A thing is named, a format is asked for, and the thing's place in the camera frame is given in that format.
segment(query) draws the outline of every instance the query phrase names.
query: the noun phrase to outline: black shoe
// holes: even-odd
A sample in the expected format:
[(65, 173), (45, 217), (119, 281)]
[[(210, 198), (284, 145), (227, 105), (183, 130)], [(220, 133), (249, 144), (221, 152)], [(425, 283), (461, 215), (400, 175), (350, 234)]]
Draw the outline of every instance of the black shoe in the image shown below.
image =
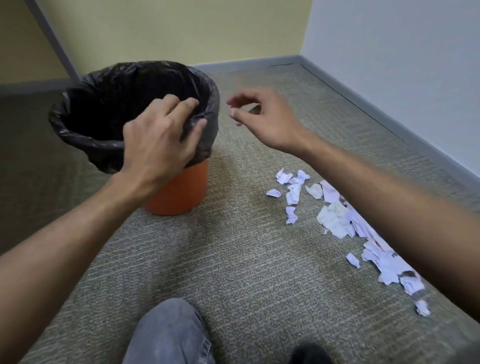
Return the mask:
[(310, 342), (293, 349), (288, 364), (332, 364), (332, 359), (320, 345)]

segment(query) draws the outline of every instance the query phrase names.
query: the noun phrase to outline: gray carpet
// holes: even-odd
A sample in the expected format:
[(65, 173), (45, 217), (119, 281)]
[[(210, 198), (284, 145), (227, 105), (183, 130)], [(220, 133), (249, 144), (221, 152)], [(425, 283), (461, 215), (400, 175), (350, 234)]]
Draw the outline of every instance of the gray carpet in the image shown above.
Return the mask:
[[(480, 198), (297, 65), (215, 73), (223, 100), (245, 85), (273, 85), (301, 122), (327, 140), (479, 211)], [(95, 192), (107, 179), (47, 124), (56, 95), (0, 100), (0, 237), (5, 251)], [(218, 363), (285, 363), (302, 340), (322, 342), (339, 363), (445, 363), (477, 353), (479, 325), (431, 286), (414, 312), (398, 285), (376, 282), (345, 255), (362, 239), (338, 240), (303, 194), (299, 221), (267, 198), (275, 173), (304, 169), (269, 150), (220, 111), (205, 200), (182, 216), (138, 210), (108, 242), (23, 363), (120, 363), (136, 323), (168, 297), (205, 318)]]

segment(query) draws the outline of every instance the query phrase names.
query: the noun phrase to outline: blue jeans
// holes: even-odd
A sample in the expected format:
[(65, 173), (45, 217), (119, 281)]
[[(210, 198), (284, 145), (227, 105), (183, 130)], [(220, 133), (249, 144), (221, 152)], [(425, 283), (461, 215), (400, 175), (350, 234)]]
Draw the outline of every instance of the blue jeans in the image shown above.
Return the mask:
[(123, 364), (215, 364), (211, 346), (198, 312), (170, 298), (140, 320)]

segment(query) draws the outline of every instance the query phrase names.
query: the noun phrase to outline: forearm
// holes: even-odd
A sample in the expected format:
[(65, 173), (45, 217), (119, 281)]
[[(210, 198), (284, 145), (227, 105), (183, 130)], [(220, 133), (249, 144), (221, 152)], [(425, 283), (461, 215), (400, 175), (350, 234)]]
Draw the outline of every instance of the forearm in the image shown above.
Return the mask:
[(0, 362), (16, 363), (142, 196), (113, 176), (96, 195), (0, 257)]
[(480, 319), (480, 219), (310, 134), (298, 157), (429, 282)]

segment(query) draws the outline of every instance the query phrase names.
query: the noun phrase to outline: black garbage bag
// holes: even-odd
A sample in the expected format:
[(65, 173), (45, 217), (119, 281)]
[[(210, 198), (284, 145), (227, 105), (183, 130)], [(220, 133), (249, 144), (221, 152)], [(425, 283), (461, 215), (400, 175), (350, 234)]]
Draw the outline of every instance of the black garbage bag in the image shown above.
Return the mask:
[(84, 151), (100, 171), (113, 174), (123, 166), (123, 125), (135, 119), (153, 99), (166, 94), (180, 100), (198, 99), (199, 105), (185, 122), (180, 140), (200, 119), (207, 119), (187, 167), (203, 162), (210, 156), (218, 132), (220, 95), (210, 77), (180, 63), (118, 63), (92, 72), (62, 93), (48, 119), (64, 142)]

